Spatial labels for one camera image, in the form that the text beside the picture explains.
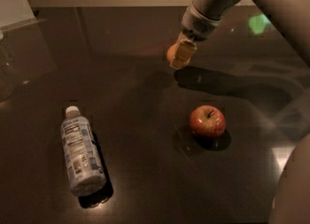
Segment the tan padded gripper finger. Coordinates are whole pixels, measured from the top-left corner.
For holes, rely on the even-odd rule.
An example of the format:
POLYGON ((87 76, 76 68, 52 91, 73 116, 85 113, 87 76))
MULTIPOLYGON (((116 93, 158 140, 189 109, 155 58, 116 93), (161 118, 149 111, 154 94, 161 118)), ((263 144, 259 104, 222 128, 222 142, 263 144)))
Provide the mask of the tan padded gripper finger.
POLYGON ((173 65, 191 60, 191 57, 197 51, 197 45, 188 39, 181 39, 176 44, 175 55, 172 61, 173 65))

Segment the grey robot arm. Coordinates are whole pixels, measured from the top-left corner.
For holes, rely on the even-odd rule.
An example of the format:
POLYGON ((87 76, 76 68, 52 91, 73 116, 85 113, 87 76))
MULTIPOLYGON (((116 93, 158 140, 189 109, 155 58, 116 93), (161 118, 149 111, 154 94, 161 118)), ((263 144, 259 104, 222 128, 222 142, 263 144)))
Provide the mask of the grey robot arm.
MULTIPOLYGON (((196 43, 214 32, 223 15, 241 0, 192 0, 170 65, 183 68, 196 43)), ((252 0, 304 62, 310 62, 309 0, 252 0)), ((268 224, 310 224, 310 134, 298 142, 280 175, 268 224)))

